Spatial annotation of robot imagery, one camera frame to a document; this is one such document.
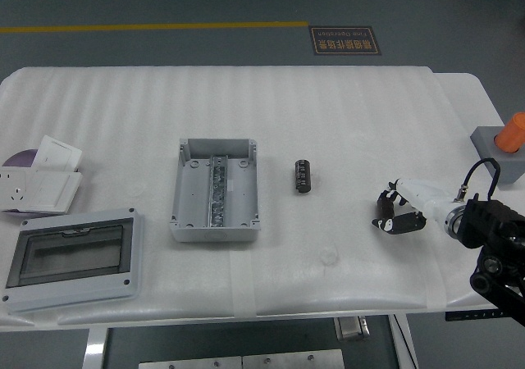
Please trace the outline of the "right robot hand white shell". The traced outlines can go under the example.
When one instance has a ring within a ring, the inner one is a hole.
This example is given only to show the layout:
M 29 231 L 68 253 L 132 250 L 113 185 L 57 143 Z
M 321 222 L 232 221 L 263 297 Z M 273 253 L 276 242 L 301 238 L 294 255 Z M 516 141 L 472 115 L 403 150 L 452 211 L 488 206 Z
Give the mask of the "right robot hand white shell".
M 389 235 L 401 235 L 435 221 L 455 238 L 464 208 L 464 203 L 455 202 L 453 194 L 431 181 L 398 179 L 379 195 L 372 224 Z

